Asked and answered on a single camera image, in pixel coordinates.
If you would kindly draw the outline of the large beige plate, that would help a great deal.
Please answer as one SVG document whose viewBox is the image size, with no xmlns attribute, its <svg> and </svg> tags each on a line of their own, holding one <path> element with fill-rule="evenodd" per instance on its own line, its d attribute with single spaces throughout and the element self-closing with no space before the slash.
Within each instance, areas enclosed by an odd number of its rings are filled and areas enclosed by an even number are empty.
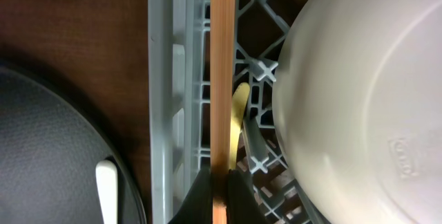
<svg viewBox="0 0 442 224">
<path fill-rule="evenodd" d="M 308 0 L 278 62 L 278 141 L 329 222 L 441 222 L 441 0 Z"/>
</svg>

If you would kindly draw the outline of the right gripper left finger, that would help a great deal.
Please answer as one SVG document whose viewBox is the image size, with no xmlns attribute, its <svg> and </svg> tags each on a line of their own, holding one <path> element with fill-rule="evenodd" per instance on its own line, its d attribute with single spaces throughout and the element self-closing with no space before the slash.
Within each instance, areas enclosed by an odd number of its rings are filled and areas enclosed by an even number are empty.
<svg viewBox="0 0 442 224">
<path fill-rule="evenodd" d="M 204 168 L 199 171 L 182 206 L 169 224 L 211 224 L 212 216 L 211 171 Z"/>
</svg>

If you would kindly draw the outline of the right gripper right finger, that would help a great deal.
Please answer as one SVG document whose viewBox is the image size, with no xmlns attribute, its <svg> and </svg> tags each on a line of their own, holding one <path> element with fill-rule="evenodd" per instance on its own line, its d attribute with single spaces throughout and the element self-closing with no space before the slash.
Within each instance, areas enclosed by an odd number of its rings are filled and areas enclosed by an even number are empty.
<svg viewBox="0 0 442 224">
<path fill-rule="evenodd" d="M 227 223 L 228 224 L 267 224 L 260 208 L 238 170 L 230 170 L 227 175 Z"/>
</svg>

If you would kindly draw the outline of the orange chopstick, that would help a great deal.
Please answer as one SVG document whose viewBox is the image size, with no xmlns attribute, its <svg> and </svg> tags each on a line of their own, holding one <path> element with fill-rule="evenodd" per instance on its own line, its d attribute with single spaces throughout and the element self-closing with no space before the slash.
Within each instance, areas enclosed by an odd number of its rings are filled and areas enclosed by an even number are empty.
<svg viewBox="0 0 442 224">
<path fill-rule="evenodd" d="M 227 222 L 231 94 L 236 0 L 210 5 L 210 146 L 213 178 L 213 223 Z"/>
</svg>

